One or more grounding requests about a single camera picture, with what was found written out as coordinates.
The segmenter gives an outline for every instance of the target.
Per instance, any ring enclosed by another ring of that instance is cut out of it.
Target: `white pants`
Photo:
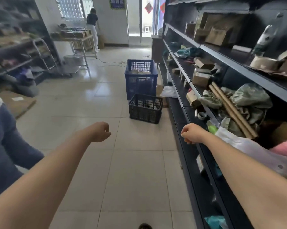
[[[97,31],[96,31],[96,27],[94,25],[86,25],[88,30],[92,31],[92,37],[94,38],[94,44],[95,44],[95,49],[96,51],[99,50],[98,48],[98,35],[97,35]]]

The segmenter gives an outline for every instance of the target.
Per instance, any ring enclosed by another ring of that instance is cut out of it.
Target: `black shirt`
[[[87,24],[88,25],[94,25],[95,26],[97,20],[98,20],[98,17],[96,14],[90,13],[87,15]]]

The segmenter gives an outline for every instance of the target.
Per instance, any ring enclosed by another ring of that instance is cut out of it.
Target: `forearm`
[[[287,180],[209,132],[202,136],[255,229],[287,228]]]
[[[48,228],[91,142],[79,131],[0,196],[0,229]]]

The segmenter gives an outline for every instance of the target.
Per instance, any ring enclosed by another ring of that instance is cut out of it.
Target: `hand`
[[[85,133],[91,135],[92,142],[102,142],[110,137],[110,127],[106,122],[96,122],[84,129]]]
[[[195,144],[202,143],[202,138],[206,133],[208,132],[200,126],[190,123],[184,126],[181,136],[185,139],[187,144]]]

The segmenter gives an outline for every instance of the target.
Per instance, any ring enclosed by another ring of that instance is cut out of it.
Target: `doorway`
[[[129,43],[150,45],[151,35],[163,27],[166,0],[127,0]]]

